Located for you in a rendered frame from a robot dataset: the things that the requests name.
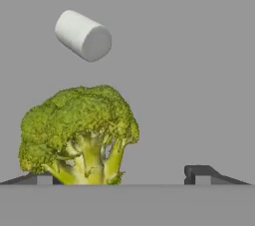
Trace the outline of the white cylinder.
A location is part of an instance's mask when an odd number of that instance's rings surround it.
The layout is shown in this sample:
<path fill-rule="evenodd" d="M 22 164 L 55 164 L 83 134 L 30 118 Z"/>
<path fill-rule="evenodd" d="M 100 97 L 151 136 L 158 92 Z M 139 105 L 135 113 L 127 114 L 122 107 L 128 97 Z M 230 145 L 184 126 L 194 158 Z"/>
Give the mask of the white cylinder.
<path fill-rule="evenodd" d="M 87 62 L 101 59 L 112 48 L 112 35 L 105 26 L 73 10 L 61 14 L 55 34 L 64 46 Z"/>

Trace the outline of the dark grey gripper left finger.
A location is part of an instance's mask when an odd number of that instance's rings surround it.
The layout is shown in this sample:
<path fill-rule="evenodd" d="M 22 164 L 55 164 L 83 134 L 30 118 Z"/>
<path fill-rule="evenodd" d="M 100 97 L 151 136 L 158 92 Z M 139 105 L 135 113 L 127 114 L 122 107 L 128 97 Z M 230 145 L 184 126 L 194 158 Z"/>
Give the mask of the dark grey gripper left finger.
<path fill-rule="evenodd" d="M 49 172 L 43 174 L 28 173 L 3 182 L 0 185 L 27 184 L 27 185 L 62 185 L 56 177 Z"/>

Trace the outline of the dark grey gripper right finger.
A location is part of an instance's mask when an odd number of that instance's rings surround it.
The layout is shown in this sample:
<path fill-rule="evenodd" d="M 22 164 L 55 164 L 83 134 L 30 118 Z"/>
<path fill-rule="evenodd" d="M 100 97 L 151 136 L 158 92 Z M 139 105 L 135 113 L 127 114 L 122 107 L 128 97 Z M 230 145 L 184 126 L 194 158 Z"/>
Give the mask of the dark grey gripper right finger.
<path fill-rule="evenodd" d="M 185 185 L 247 185 L 247 182 L 220 174 L 210 165 L 185 165 L 184 175 Z"/>

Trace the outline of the green broccoli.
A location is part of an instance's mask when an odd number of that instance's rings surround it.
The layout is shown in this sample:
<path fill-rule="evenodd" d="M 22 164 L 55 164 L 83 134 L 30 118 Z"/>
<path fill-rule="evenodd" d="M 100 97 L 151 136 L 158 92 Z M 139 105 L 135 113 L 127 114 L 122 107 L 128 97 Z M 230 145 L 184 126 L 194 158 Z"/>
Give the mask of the green broccoli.
<path fill-rule="evenodd" d="M 119 185 L 125 148 L 138 140 L 138 124 L 116 89 L 69 88 L 23 116 L 20 167 L 68 185 Z"/>

